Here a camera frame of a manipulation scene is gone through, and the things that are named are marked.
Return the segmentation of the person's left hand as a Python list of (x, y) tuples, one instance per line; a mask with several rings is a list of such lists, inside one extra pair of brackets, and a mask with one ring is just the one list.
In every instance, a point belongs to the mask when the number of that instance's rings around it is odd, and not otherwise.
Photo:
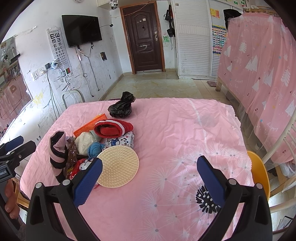
[(4, 208), (11, 219), (17, 219), (20, 213), (20, 208), (17, 204), (17, 197), (14, 193), (14, 185), (11, 179), (7, 181), (4, 193), (7, 197)]

